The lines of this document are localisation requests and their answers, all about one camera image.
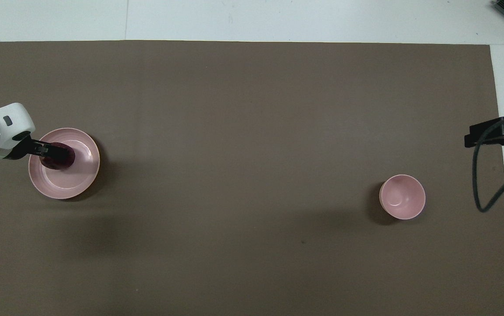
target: plate rim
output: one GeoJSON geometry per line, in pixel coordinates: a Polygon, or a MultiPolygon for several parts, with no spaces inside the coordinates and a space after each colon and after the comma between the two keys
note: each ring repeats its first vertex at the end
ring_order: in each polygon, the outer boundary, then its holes
{"type": "Polygon", "coordinates": [[[84,134],[85,136],[87,136],[89,138],[89,140],[92,141],[92,143],[94,144],[94,147],[96,149],[96,153],[95,154],[97,154],[97,157],[98,157],[98,166],[96,168],[96,172],[95,172],[95,174],[93,176],[93,179],[87,184],[86,188],[84,188],[83,190],[81,190],[77,194],[72,194],[72,195],[69,194],[66,197],[55,197],[55,196],[51,196],[49,194],[46,194],[45,192],[42,192],[39,189],[39,187],[36,185],[35,181],[32,178],[32,164],[39,163],[41,165],[41,162],[39,161],[39,157],[38,156],[34,156],[34,155],[30,154],[29,160],[28,160],[28,174],[29,174],[29,180],[32,182],[33,186],[36,188],[36,190],[38,192],[40,192],[41,194],[47,196],[48,198],[55,198],[56,200],[67,200],[68,198],[74,198],[75,196],[78,196],[78,195],[82,194],[84,191],[86,191],[93,184],[93,182],[96,180],[96,177],[98,176],[98,173],[100,172],[101,158],[100,158],[100,149],[98,148],[98,145],[96,144],[96,142],[94,141],[94,139],[88,133],[84,132],[83,130],[79,130],[78,128],[73,128],[73,127],[61,127],[61,128],[57,128],[57,129],[54,129],[54,130],[52,130],[50,132],[47,132],[45,135],[41,136],[41,138],[39,140],[46,141],[46,140],[43,140],[45,137],[47,137],[48,135],[50,135],[52,133],[59,132],[60,130],[73,130],[75,133],[84,134]],[[37,162],[32,162],[32,159],[35,159],[35,158],[38,158],[37,162]]]}

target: pink plate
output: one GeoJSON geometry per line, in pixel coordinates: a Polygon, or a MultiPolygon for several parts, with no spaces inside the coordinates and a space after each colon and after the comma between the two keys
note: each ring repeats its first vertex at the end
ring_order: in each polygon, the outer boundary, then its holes
{"type": "Polygon", "coordinates": [[[65,170],[45,168],[38,156],[29,156],[29,178],[39,192],[50,198],[72,198],[94,182],[100,169],[100,152],[88,134],[76,128],[59,128],[40,140],[71,146],[76,156],[75,163],[65,170]]]}
{"type": "Polygon", "coordinates": [[[398,219],[412,219],[424,209],[425,191],[416,178],[397,174],[380,187],[379,199],[388,214],[398,219]]]}

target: plate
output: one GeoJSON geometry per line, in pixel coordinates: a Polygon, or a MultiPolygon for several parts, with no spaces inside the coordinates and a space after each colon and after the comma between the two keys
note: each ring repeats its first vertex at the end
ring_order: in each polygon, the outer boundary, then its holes
{"type": "Polygon", "coordinates": [[[84,192],[100,170],[100,152],[89,134],[76,128],[59,128],[45,134],[43,142],[59,142],[75,150],[75,162],[64,170],[45,168],[39,156],[29,156],[29,178],[45,196],[62,200],[84,192]]]}

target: bowl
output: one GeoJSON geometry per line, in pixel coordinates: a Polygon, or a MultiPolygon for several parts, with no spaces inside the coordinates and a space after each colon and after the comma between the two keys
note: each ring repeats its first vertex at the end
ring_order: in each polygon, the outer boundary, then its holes
{"type": "Polygon", "coordinates": [[[96,142],[79,129],[59,128],[45,134],[43,142],[58,142],[75,150],[75,162],[67,169],[46,168],[38,156],[29,156],[29,178],[43,195],[59,200],[73,198],[94,182],[100,170],[100,152],[96,142]]]}
{"type": "Polygon", "coordinates": [[[425,190],[416,178],[397,174],[382,184],[379,199],[388,214],[398,219],[412,219],[424,209],[425,190]]]}

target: bowl rim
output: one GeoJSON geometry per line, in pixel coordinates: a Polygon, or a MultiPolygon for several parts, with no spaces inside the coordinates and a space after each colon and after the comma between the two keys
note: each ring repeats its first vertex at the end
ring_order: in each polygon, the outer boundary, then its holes
{"type": "Polygon", "coordinates": [[[390,214],[390,216],[392,216],[392,217],[394,217],[394,218],[402,219],[402,220],[407,220],[407,219],[412,219],[412,218],[414,218],[414,217],[418,216],[418,215],[422,212],[422,210],[424,209],[425,204],[426,204],[426,202],[427,202],[427,196],[426,196],[426,195],[427,195],[427,194],[425,193],[425,188],[424,188],[424,186],[422,185],[422,183],[421,183],[419,180],[417,180],[417,179],[416,179],[416,178],[414,178],[413,176],[410,176],[409,174],[403,174],[403,173],[401,173],[401,174],[396,174],[396,175],[394,175],[394,176],[391,176],[390,178],[388,178],[388,179],[387,179],[387,180],[386,180],[386,181],[382,184],[382,186],[380,186],[380,190],[379,190],[379,201],[380,201],[380,206],[382,206],[382,208],[383,208],[383,209],[384,209],[384,210],[385,210],[388,214],[390,214]],[[392,179],[394,179],[394,178],[396,178],[396,177],[399,177],[399,176],[407,176],[408,178],[412,178],[412,180],[415,180],[415,181],[416,181],[416,183],[420,186],[420,188],[422,188],[422,191],[424,192],[424,203],[423,203],[423,205],[422,205],[422,208],[420,208],[420,210],[418,210],[418,212],[416,212],[416,214],[415,214],[414,216],[412,216],[412,217],[407,217],[407,218],[398,217],[398,216],[396,216],[396,215],[392,214],[391,212],[389,212],[389,211],[386,209],[386,206],[384,206],[384,203],[382,202],[382,189],[384,188],[384,186],[385,186],[388,182],[390,182],[390,180],[392,180],[392,179]]]}
{"type": "Polygon", "coordinates": [[[57,132],[60,132],[62,130],[73,130],[75,131],[76,133],[81,133],[81,134],[84,134],[85,136],[88,137],[89,140],[91,140],[94,145],[95,145],[95,156],[98,157],[98,166],[96,168],[96,171],[95,171],[95,176],[94,178],[90,181],[90,183],[88,183],[88,186],[86,186],[86,188],[84,190],[82,190],[81,192],[78,192],[78,193],[75,193],[75,194],[68,194],[67,196],[55,196],[54,194],[52,193],[49,193],[49,192],[44,192],[43,190],[40,190],[40,188],[37,186],[37,184],[35,183],[35,181],[33,180],[33,177],[32,177],[32,172],[31,172],[31,168],[32,168],[32,165],[31,165],[31,160],[35,159],[35,158],[38,158],[37,156],[34,158],[33,155],[30,155],[29,156],[29,159],[28,159],[28,174],[29,174],[29,180],[32,182],[33,186],[38,190],[38,192],[40,192],[41,194],[47,196],[48,198],[54,198],[55,200],[67,200],[69,198],[74,198],[75,196],[78,196],[80,194],[82,194],[83,192],[85,192],[93,183],[94,181],[96,180],[96,177],[97,177],[97,174],[100,172],[100,166],[101,166],[101,158],[100,158],[100,149],[98,148],[98,144],[94,141],[94,139],[92,138],[92,136],[90,136],[88,133],[86,133],[85,131],[83,130],[80,130],[78,128],[74,128],[74,127],[61,127],[61,128],[57,128],[57,129],[54,129],[52,131],[49,131],[47,132],[45,135],[43,135],[39,140],[43,140],[45,137],[51,135],[51,134],[54,134],[54,133],[57,133],[57,132]]]}

